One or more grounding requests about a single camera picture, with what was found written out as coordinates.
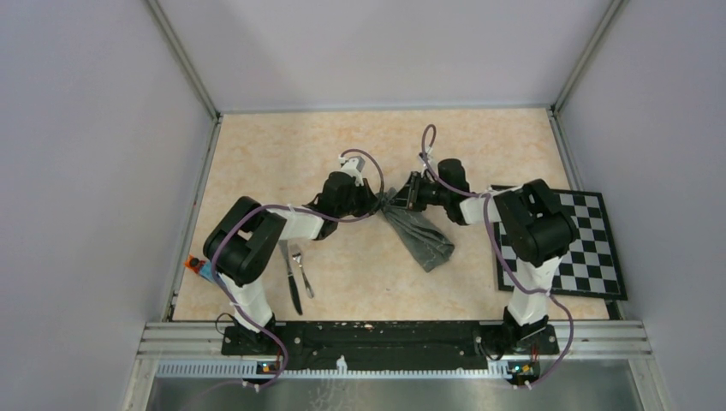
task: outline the gray wall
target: gray wall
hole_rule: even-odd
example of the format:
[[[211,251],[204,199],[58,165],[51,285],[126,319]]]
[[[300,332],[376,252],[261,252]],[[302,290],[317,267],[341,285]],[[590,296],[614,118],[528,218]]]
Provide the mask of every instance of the gray wall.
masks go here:
[[[218,109],[549,104],[610,0],[162,0]]]
[[[141,1],[0,10],[0,409],[118,409],[211,123]]]
[[[565,109],[679,409],[723,409],[726,3],[635,1]]]

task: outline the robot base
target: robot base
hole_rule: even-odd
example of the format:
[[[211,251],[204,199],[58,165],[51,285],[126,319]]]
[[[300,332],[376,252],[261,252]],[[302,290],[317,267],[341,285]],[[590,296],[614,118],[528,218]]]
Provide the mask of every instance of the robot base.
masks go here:
[[[502,324],[479,321],[288,321],[270,326],[288,349],[289,370],[335,369],[341,356],[348,369],[361,371],[486,369],[481,343],[488,348],[487,336],[501,336],[505,330]],[[270,338],[250,338],[249,333],[241,326],[227,327],[222,355],[278,354]],[[559,354],[556,339],[550,340],[554,336],[554,328],[547,325],[504,353],[529,354],[537,343],[539,354]]]

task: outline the beige marble surface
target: beige marble surface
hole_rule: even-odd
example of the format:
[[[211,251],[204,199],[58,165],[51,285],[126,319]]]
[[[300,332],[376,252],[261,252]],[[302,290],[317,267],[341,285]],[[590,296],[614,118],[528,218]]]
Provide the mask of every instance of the beige marble surface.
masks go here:
[[[550,124],[543,109],[417,110],[285,113],[225,116],[200,205],[190,253],[202,257],[205,238],[242,195],[260,203],[305,204],[338,167],[349,147],[369,151],[381,164],[387,187],[400,188],[411,170],[428,123],[438,129],[433,155],[459,158],[472,190],[544,178],[567,188]],[[371,164],[364,174],[374,191]],[[268,302],[278,319],[405,320],[500,319],[509,293],[497,291],[485,228],[451,223],[440,207],[425,211],[456,245],[451,260],[430,273],[408,254],[381,216],[340,224],[325,241],[300,242],[306,274],[315,289],[306,297],[296,277],[304,315],[290,300],[282,255],[263,274]],[[174,319],[214,319],[232,307],[216,285],[187,271]],[[577,319],[607,319],[598,299],[562,297]],[[554,306],[551,317],[563,319]]]

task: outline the black and white checkerboard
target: black and white checkerboard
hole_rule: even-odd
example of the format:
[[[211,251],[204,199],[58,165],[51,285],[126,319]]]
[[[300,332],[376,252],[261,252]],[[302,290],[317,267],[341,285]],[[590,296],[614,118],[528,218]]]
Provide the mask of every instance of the black and white checkerboard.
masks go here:
[[[552,280],[552,294],[578,295],[626,300],[625,283],[618,264],[615,244],[610,231],[602,194],[582,191],[552,190],[572,216],[580,239],[569,246],[569,253]],[[516,274],[516,254],[510,246],[507,233],[500,223],[494,223],[497,245],[509,267]],[[511,291],[514,284],[504,274],[497,261],[497,280],[500,290]]]

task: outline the purple cable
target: purple cable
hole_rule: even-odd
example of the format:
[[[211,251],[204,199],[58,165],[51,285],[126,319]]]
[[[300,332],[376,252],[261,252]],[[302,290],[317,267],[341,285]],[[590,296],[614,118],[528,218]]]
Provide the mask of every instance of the purple cable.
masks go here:
[[[433,124],[429,124],[424,128],[424,134],[421,136],[421,159],[423,159],[424,164],[426,166],[426,169],[431,173],[431,176],[433,176],[433,179],[436,180],[439,184],[446,187],[447,189],[453,191],[454,193],[466,196],[466,197],[480,197],[484,198],[484,226],[486,227],[486,234],[489,235],[489,242],[491,243],[491,249],[494,250],[494,254],[497,256],[497,259],[499,260],[499,263],[502,265],[502,268],[507,272],[507,275],[509,276],[509,279],[512,280],[512,283],[515,284],[515,286],[519,289],[519,291],[523,292],[526,295],[533,295],[533,294],[545,294],[550,297],[550,300],[552,300],[553,303],[555,303],[556,306],[560,307],[565,314],[568,317],[569,322],[569,337],[568,341],[565,344],[565,348],[562,350],[560,355],[557,357],[555,362],[552,364],[550,368],[547,369],[547,371],[534,383],[529,384],[529,388],[534,388],[535,386],[541,384],[544,382],[555,369],[557,369],[560,366],[560,363],[564,359],[565,355],[569,352],[570,348],[572,347],[572,341],[574,340],[574,320],[572,318],[572,313],[560,302],[558,301],[554,295],[550,294],[550,291],[547,289],[525,289],[522,283],[515,277],[515,274],[512,272],[512,269],[509,267],[509,264],[507,264],[507,261],[502,256],[502,250],[499,249],[497,246],[497,242],[494,236],[494,229],[492,228],[491,221],[489,220],[489,200],[491,200],[491,194],[489,193],[482,193],[482,194],[475,194],[475,193],[468,193],[466,191],[461,191],[458,188],[452,187],[450,184],[445,182],[441,179],[441,177],[436,174],[436,171],[433,169],[431,164],[429,163],[428,157],[426,156],[426,135],[429,132],[429,129],[433,130],[433,136],[431,137],[431,143],[429,143],[429,148],[433,147],[434,141],[436,141],[436,126]]]
[[[381,166],[378,164],[378,162],[376,161],[376,159],[373,158],[373,156],[371,154],[369,154],[368,152],[365,152],[365,151],[360,150],[360,149],[357,149],[357,148],[349,148],[349,149],[347,149],[346,151],[344,151],[343,153],[341,153],[341,157],[344,156],[344,155],[346,155],[346,154],[348,154],[348,153],[350,153],[350,152],[358,152],[360,154],[363,154],[364,156],[368,157],[371,160],[371,162],[373,163],[373,165],[376,166],[376,170],[378,171],[378,174],[381,177],[381,188],[380,188],[379,191],[383,192],[383,190],[384,190],[384,173],[381,170]],[[219,286],[219,288],[222,289],[222,291],[227,295],[227,298],[229,298],[229,300],[232,301],[232,305],[235,308],[235,310],[250,325],[252,325],[253,327],[257,328],[258,330],[260,330],[260,332],[262,332],[263,334],[265,334],[266,336],[268,336],[272,341],[274,341],[275,344],[277,344],[277,346],[280,347],[280,350],[283,352],[283,363],[280,366],[280,369],[277,370],[277,372],[275,373],[275,375],[273,375],[272,378],[269,381],[267,381],[266,383],[260,385],[259,386],[259,390],[262,390],[264,388],[269,387],[271,384],[274,384],[275,381],[277,381],[277,379],[280,378],[280,375],[285,371],[285,368],[287,368],[287,366],[288,366],[288,360],[289,360],[289,358],[288,358],[289,357],[288,356],[288,348],[285,347],[284,342],[282,340],[280,340],[280,338],[277,337],[273,332],[267,330],[263,325],[259,325],[256,322],[254,322],[247,315],[247,313],[245,313],[244,310],[241,309],[241,307],[237,303],[237,300],[232,295],[232,293],[229,292],[229,290],[227,289],[227,286],[224,284],[224,282],[222,281],[222,278],[220,278],[219,273],[217,272],[217,260],[219,259],[219,254],[222,252],[222,249],[227,246],[227,244],[229,243],[229,241],[232,239],[232,237],[234,235],[236,235],[240,231],[240,229],[242,228],[242,226],[245,225],[245,223],[247,221],[249,221],[252,217],[254,217],[255,215],[257,215],[258,213],[260,213],[260,212],[262,212],[264,210],[290,210],[290,207],[287,206],[287,205],[268,204],[268,205],[261,205],[260,207],[257,207],[254,210],[250,211],[245,217],[243,217],[235,225],[235,227],[233,227],[229,231],[229,233],[227,233],[227,235],[222,239],[222,242],[219,243],[219,247],[217,247],[217,251],[211,257],[211,276],[212,276],[212,278],[214,278],[214,282],[217,283],[217,285]],[[335,217],[326,216],[326,215],[324,215],[321,212],[309,210],[307,208],[294,207],[293,210],[296,211],[296,212],[304,213],[304,214],[312,214],[313,216],[317,216],[317,217],[323,218],[325,220],[335,221],[337,223],[355,223],[355,222],[358,222],[360,220],[366,219],[366,218],[368,218],[368,217],[370,217],[372,215],[371,213],[367,213],[367,214],[365,214],[363,216],[360,216],[360,217],[353,217],[353,218],[341,219],[341,218],[335,218]],[[222,381],[222,382],[220,382],[218,384],[214,384],[212,387],[209,387],[206,390],[200,392],[198,395],[196,395],[194,398],[192,398],[189,402],[187,402],[187,404],[184,405],[180,409],[180,411],[183,411],[183,410],[187,409],[188,407],[190,407],[191,405],[193,405],[202,396],[205,396],[205,395],[209,394],[210,392],[212,392],[212,391],[214,391],[214,390],[216,390],[218,388],[221,388],[221,387],[223,387],[225,385],[232,385],[232,384],[242,384],[243,386],[249,386],[250,388],[254,388],[255,387],[255,384],[248,384],[246,381],[242,381],[242,380],[236,380],[236,379],[234,379],[234,380]]]

